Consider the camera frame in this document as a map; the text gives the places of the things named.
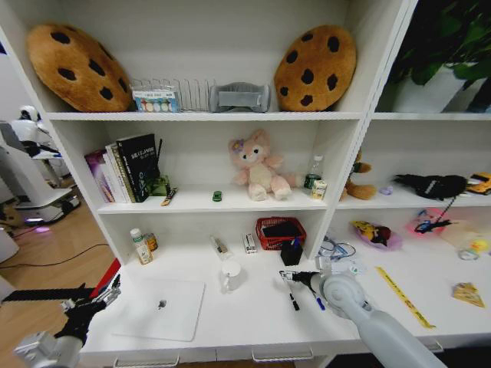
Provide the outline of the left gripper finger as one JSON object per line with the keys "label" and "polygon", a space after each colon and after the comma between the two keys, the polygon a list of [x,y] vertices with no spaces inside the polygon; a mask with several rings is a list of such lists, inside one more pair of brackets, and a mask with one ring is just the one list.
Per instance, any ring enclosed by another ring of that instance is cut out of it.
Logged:
{"label": "left gripper finger", "polygon": [[89,298],[95,290],[95,287],[85,287],[85,284],[76,288],[16,290],[3,298],[2,302],[86,299]]}
{"label": "left gripper finger", "polygon": [[120,295],[120,275],[117,274],[91,302],[92,307],[107,307]]}

